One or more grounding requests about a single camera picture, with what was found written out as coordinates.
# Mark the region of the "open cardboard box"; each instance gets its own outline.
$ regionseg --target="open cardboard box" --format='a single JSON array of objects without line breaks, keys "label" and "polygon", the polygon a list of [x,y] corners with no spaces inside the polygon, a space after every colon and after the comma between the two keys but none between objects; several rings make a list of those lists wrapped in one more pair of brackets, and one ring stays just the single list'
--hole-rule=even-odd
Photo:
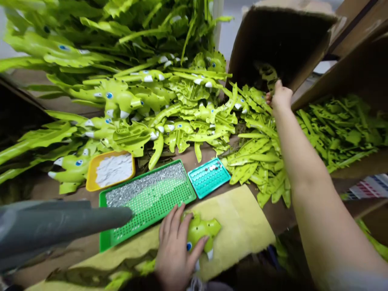
[{"label": "open cardboard box", "polygon": [[[351,53],[323,75],[294,104],[298,110],[328,94],[353,93],[371,106],[371,114],[388,112],[388,21],[385,21]],[[388,172],[388,149],[381,149],[348,168],[331,174],[334,178],[363,178]]]},{"label": "open cardboard box", "polygon": [[246,11],[230,59],[228,81],[267,91],[254,63],[274,66],[295,91],[324,57],[338,18],[330,4],[309,0],[264,0]]}]

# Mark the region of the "dinosaur eye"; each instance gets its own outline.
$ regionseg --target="dinosaur eye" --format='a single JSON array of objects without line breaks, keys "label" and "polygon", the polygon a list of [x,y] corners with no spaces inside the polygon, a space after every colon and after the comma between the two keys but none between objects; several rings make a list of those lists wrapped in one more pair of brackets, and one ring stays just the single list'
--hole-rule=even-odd
[{"label": "dinosaur eye", "polygon": [[63,44],[61,44],[61,45],[59,46],[59,49],[61,49],[61,50],[63,50],[63,51],[70,51],[70,48],[69,48],[68,46],[63,45]]}]

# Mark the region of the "hand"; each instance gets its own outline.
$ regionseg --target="hand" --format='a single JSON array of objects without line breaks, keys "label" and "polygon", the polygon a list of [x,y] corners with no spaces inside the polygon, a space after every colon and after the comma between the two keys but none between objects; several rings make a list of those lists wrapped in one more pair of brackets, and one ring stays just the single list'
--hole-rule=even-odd
[{"label": "hand", "polygon": [[209,239],[208,236],[202,237],[192,252],[187,252],[187,233],[193,214],[187,214],[181,223],[184,209],[184,203],[179,208],[175,205],[160,225],[155,273],[165,291],[186,289],[195,263]]},{"label": "hand", "polygon": [[283,87],[282,81],[278,80],[275,84],[275,95],[272,97],[271,93],[267,93],[267,104],[271,105],[275,111],[282,110],[284,108],[291,108],[292,90],[287,87]]}]

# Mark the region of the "gray sleeve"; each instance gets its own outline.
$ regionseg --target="gray sleeve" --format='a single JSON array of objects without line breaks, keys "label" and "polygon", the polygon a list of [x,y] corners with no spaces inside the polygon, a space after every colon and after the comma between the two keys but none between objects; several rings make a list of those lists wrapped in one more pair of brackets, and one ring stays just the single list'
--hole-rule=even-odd
[{"label": "gray sleeve", "polygon": [[318,282],[324,291],[387,291],[388,278],[359,271],[334,271]]}]

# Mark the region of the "green perforated tray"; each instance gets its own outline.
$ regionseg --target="green perforated tray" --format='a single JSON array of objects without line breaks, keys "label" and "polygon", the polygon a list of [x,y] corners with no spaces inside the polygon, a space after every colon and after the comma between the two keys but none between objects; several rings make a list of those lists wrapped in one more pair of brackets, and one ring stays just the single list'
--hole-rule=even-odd
[{"label": "green perforated tray", "polygon": [[125,206],[128,206],[133,211],[132,219],[123,227],[106,230],[100,233],[100,252],[118,245],[131,236],[146,229],[148,226],[163,219],[174,207],[175,204],[190,203],[196,199],[194,189],[186,174],[185,168],[181,160],[175,160],[167,165],[152,170],[151,172],[142,174],[134,179],[121,183],[117,186],[109,188],[100,193],[99,206],[107,207],[106,195],[114,189],[121,188],[127,184],[133,183],[136,180],[143,179],[146,176],[156,175],[160,178],[159,171],[179,164],[184,174],[181,174],[183,179],[163,179],[144,188],[139,194],[131,198]]}]

